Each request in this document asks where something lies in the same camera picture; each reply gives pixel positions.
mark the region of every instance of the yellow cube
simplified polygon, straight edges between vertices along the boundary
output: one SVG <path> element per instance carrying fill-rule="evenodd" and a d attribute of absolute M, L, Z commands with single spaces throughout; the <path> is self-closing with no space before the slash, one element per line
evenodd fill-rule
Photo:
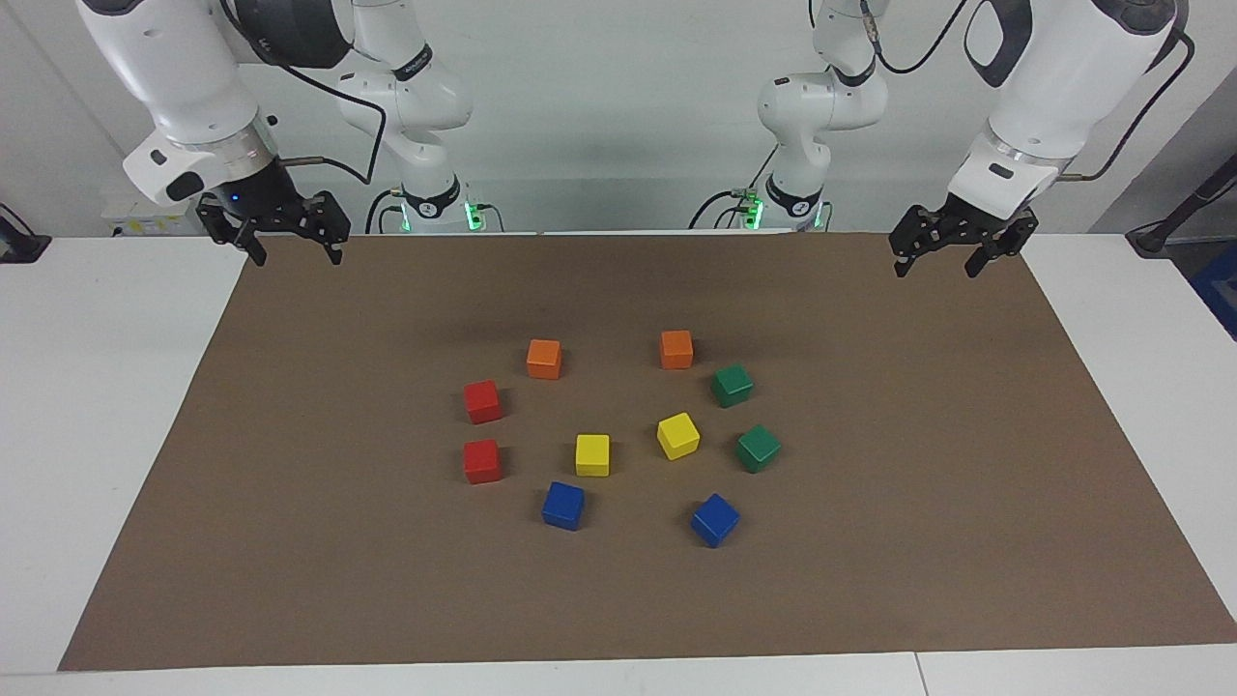
<path fill-rule="evenodd" d="M 700 449 L 700 431 L 691 423 L 691 417 L 679 414 L 657 424 L 657 441 L 673 462 Z"/>
<path fill-rule="evenodd" d="M 576 436 L 575 476 L 610 476 L 609 435 Z"/>

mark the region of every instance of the colored block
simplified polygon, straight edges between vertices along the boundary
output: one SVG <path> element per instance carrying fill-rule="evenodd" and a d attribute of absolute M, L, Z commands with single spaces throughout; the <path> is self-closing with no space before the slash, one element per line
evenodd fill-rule
<path fill-rule="evenodd" d="M 471 485 L 502 480 L 499 465 L 499 444 L 495 440 L 469 443 L 464 446 L 464 476 Z"/>
<path fill-rule="evenodd" d="M 662 444 L 666 459 L 674 461 L 700 449 L 700 431 L 691 417 L 679 414 L 657 424 L 657 441 Z"/>
<path fill-rule="evenodd" d="M 782 444 L 762 425 L 753 428 L 738 439 L 738 461 L 743 462 L 747 471 L 752 473 L 763 471 L 781 451 Z"/>
<path fill-rule="evenodd" d="M 752 396 L 752 378 L 743 366 L 730 366 L 713 376 L 713 396 L 722 409 L 742 404 Z"/>
<path fill-rule="evenodd" d="M 662 370 L 685 371 L 691 367 L 695 351 L 691 347 L 690 330 L 662 331 Z"/>
<path fill-rule="evenodd" d="M 575 476 L 610 476 L 610 436 L 575 438 Z"/>
<path fill-rule="evenodd" d="M 502 418 L 502 405 L 499 404 L 499 388 L 494 381 L 477 382 L 464 388 L 464 408 L 473 425 L 496 422 Z"/>
<path fill-rule="evenodd" d="M 584 491 L 574 486 L 554 482 L 546 493 L 542 519 L 550 527 L 575 532 L 584 516 Z"/>
<path fill-rule="evenodd" d="M 563 345 L 558 340 L 533 339 L 528 342 L 528 377 L 558 380 L 563 375 Z"/>
<path fill-rule="evenodd" d="M 736 524 L 738 524 L 738 511 L 716 493 L 710 496 L 691 516 L 691 529 L 700 535 L 700 539 L 704 539 L 710 549 L 720 546 L 726 537 L 734 532 Z"/>

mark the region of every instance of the blue cube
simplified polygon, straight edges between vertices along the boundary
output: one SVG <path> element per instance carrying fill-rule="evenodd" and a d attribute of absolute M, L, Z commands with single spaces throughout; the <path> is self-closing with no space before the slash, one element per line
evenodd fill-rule
<path fill-rule="evenodd" d="M 700 539 L 704 539 L 710 549 L 720 546 L 736 524 L 738 524 L 738 511 L 716 493 L 710 496 L 691 516 L 691 529 L 700 535 Z"/>
<path fill-rule="evenodd" d="M 584 516 L 584 490 L 557 481 L 549 485 L 546 504 L 542 506 L 542 519 L 546 524 L 575 532 L 580 529 L 581 516 Z"/>

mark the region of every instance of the brown table mat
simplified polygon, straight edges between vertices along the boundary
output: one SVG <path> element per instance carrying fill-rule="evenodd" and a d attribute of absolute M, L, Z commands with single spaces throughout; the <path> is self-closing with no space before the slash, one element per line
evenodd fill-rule
<path fill-rule="evenodd" d="M 1022 260 L 883 236 L 267 240 L 61 669 L 1237 642 Z M 177 288 L 169 287 L 169 292 Z M 663 329 L 698 365 L 658 367 Z M 562 339 L 560 382 L 523 376 Z M 714 405 L 742 362 L 751 402 Z M 473 427 L 466 383 L 508 417 Z M 687 410 L 700 452 L 662 457 Z M 763 473 L 732 450 L 763 424 Z M 576 480 L 579 433 L 615 441 Z M 465 441 L 507 478 L 465 483 Z M 539 519 L 562 480 L 575 534 Z M 711 493 L 743 516 L 710 550 Z"/>

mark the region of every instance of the orange cube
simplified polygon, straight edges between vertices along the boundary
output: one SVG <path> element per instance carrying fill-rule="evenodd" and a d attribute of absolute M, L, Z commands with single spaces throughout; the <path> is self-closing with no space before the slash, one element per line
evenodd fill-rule
<path fill-rule="evenodd" d="M 691 350 L 690 330 L 662 331 L 662 370 L 685 371 L 691 367 L 695 352 Z"/>
<path fill-rule="evenodd" d="M 558 340 L 533 339 L 528 344 L 528 377 L 558 380 L 563 375 L 563 345 Z"/>

